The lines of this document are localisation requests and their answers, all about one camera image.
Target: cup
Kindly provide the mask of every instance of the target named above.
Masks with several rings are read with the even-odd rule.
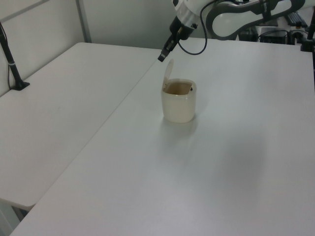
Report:
[[[186,123],[195,114],[197,87],[192,80],[168,79],[173,63],[168,64],[161,90],[163,114],[170,122]]]

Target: black stand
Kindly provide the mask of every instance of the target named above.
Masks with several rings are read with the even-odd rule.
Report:
[[[24,82],[20,77],[18,68],[15,65],[15,62],[11,54],[11,51],[9,49],[8,41],[7,41],[7,38],[6,38],[6,35],[4,33],[1,23],[0,23],[0,43],[1,43],[3,52],[5,54],[5,57],[8,61],[8,64],[11,68],[11,71],[15,80],[15,86],[12,87],[11,89],[21,91],[22,89],[26,88],[30,84],[27,82]]]
[[[312,21],[311,21],[307,38],[301,39],[302,52],[311,52],[311,53],[314,52],[314,45],[315,45],[315,41],[313,40],[314,32],[315,32],[315,10],[313,12],[313,17],[312,17]]]

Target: cable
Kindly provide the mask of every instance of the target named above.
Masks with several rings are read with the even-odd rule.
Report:
[[[303,30],[300,30],[300,29],[294,29],[294,30],[291,30],[290,32],[294,32],[294,31],[299,31],[299,32],[303,32],[305,34],[308,34],[306,31],[303,31]]]
[[[284,29],[272,30],[272,31],[269,31],[269,32],[262,33],[260,36],[258,36],[258,39],[260,39],[261,36],[265,36],[265,35],[268,35],[268,34],[271,34],[271,33],[276,33],[276,32],[286,32],[285,36],[287,36],[287,34],[289,33],[289,31],[284,30]]]
[[[187,54],[189,54],[189,55],[196,56],[196,55],[202,54],[202,53],[206,50],[207,44],[208,44],[208,36],[207,36],[207,30],[206,30],[205,24],[204,24],[203,19],[202,19],[202,12],[204,11],[204,9],[206,9],[208,6],[210,6],[211,4],[213,4],[213,3],[215,3],[215,2],[216,2],[216,1],[214,0],[214,1],[210,2],[210,3],[208,3],[208,4],[205,5],[205,6],[201,9],[201,11],[200,11],[200,20],[201,20],[201,25],[202,25],[203,31],[204,31],[204,33],[205,33],[205,40],[206,40],[206,42],[205,42],[204,48],[203,48],[199,53],[190,53],[190,52],[188,52],[187,50],[185,50],[185,49],[182,47],[181,43],[179,42],[179,38],[178,38],[179,33],[177,33],[177,36],[176,36],[177,43],[178,43],[178,45],[181,47],[181,49],[182,49],[185,53],[187,53]]]
[[[1,27],[2,32],[4,33],[5,40],[8,41],[8,38],[6,37],[6,33],[4,31],[4,28],[3,28],[2,24],[1,24],[1,22],[0,22],[0,27]]]
[[[11,90],[11,86],[10,86],[10,66],[8,65],[8,86],[9,86],[9,90]]]
[[[4,37],[5,37],[5,40],[8,42],[8,38],[6,36],[6,33],[5,33],[5,30],[0,22],[0,28],[1,28],[1,31],[3,32],[4,34]],[[9,86],[9,89],[11,90],[11,85],[10,85],[10,65],[8,64],[8,86]]]

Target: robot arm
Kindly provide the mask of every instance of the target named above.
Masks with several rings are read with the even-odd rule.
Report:
[[[176,17],[170,26],[172,35],[167,40],[159,60],[163,61],[175,48],[178,40],[186,40],[200,25],[200,11],[211,0],[173,0]],[[290,12],[315,5],[315,0],[215,0],[207,11],[206,27],[213,38],[228,40],[244,29],[269,21]]]

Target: table surface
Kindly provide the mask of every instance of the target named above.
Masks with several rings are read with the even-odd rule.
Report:
[[[208,45],[197,57],[176,48],[156,61],[12,236],[313,236],[312,54]],[[186,124],[163,119],[171,58],[171,78],[197,84]]]
[[[79,43],[0,98],[0,199],[29,209],[158,57]]]

